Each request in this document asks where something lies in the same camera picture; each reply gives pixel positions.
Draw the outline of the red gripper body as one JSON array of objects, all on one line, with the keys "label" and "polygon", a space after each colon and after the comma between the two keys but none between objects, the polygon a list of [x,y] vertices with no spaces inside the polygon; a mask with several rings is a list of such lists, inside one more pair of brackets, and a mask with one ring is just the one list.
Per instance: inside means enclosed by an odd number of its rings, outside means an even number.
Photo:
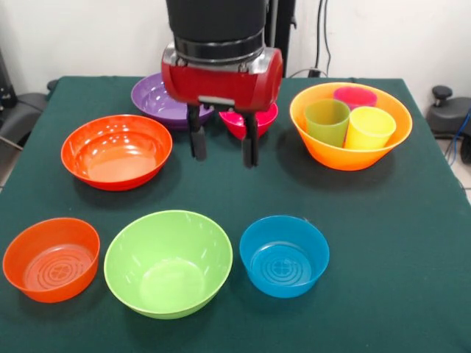
[{"label": "red gripper body", "polygon": [[167,93],[192,105],[221,105],[242,112],[268,110],[277,99],[283,76],[281,51],[265,47],[242,63],[206,65],[186,61],[167,45],[161,61],[161,76]]}]

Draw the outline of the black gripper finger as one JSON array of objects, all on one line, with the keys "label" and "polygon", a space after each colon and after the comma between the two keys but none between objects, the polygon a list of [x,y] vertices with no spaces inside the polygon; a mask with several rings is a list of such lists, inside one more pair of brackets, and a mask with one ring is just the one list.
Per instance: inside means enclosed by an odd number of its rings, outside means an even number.
[{"label": "black gripper finger", "polygon": [[203,161],[207,157],[207,150],[205,131],[199,122],[199,106],[187,105],[187,122],[192,156],[198,161]]},{"label": "black gripper finger", "polygon": [[246,134],[242,140],[244,165],[252,168],[258,165],[258,123],[254,113],[244,113]]}]

